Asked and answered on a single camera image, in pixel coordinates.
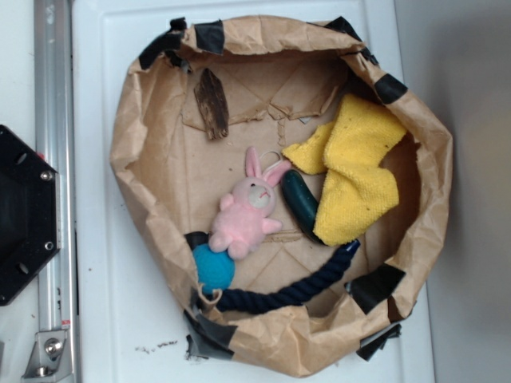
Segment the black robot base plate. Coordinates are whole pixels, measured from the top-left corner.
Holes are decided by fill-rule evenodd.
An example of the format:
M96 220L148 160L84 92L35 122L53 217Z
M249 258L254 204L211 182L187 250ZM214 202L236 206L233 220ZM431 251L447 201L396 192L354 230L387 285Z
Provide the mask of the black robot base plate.
M1 305L8 306L58 252L57 172L1 127Z

